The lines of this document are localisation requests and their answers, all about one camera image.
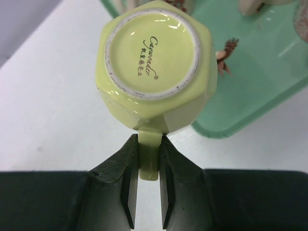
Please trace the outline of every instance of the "tabletop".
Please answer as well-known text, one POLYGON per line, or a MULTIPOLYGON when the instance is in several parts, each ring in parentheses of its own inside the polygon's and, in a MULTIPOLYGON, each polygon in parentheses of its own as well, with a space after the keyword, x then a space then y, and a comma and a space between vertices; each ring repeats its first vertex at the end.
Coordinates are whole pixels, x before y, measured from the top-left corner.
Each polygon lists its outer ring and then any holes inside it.
MULTIPOLYGON (((134 133, 110 115, 95 86, 110 20, 98 0, 64 0, 0 69, 0 170, 89 170, 134 133)), ((202 168, 308 172, 307 99, 303 90, 227 139, 191 127, 169 138, 202 168)), ((135 230, 162 230, 158 181, 139 181, 135 230)))

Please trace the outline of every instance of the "white surface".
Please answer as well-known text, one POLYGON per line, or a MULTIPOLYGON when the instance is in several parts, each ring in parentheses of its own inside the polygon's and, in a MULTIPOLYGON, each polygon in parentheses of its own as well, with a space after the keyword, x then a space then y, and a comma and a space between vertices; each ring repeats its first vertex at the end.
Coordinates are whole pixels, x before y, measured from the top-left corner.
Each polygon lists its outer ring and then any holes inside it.
POLYGON ((0 67, 60 0, 0 0, 0 67))
MULTIPOLYGON (((98 0, 65 0, 0 70, 0 169, 88 170, 133 131, 111 117, 94 83, 111 17, 98 0)), ((308 90, 241 132, 169 137, 201 167, 308 171, 308 90)), ((159 182, 139 181, 136 231, 161 231, 159 182)))

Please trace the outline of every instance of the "ceramic cup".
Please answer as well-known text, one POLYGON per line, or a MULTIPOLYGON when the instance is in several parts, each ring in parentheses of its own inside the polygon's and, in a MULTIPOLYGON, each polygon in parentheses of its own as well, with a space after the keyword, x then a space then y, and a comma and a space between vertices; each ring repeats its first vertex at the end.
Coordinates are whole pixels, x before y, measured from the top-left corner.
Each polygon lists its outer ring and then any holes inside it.
POLYGON ((293 24, 297 34, 308 42, 308 0, 300 0, 295 15, 293 24))
POLYGON ((158 179, 162 135, 190 125, 216 90, 209 30, 157 0, 109 22, 96 85, 111 114, 138 131, 139 176, 158 179))

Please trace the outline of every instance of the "yellow-green mug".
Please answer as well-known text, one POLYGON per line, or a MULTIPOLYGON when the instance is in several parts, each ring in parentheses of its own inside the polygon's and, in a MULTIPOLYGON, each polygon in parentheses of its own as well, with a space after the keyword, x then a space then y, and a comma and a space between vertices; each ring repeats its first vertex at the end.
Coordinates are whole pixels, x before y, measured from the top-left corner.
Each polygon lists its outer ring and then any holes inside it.
POLYGON ((111 114, 138 131, 139 177, 157 180, 162 135, 190 125, 216 90, 211 34, 151 1, 103 28, 96 85, 111 114))

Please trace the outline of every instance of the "mug handle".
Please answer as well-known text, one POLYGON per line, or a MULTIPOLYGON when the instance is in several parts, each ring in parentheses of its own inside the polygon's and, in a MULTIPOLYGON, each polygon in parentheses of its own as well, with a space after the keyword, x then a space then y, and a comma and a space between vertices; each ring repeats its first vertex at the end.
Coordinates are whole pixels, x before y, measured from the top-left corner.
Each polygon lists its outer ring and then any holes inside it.
POLYGON ((142 180, 158 180, 159 147, 163 133, 154 128, 139 128, 139 177, 142 180))

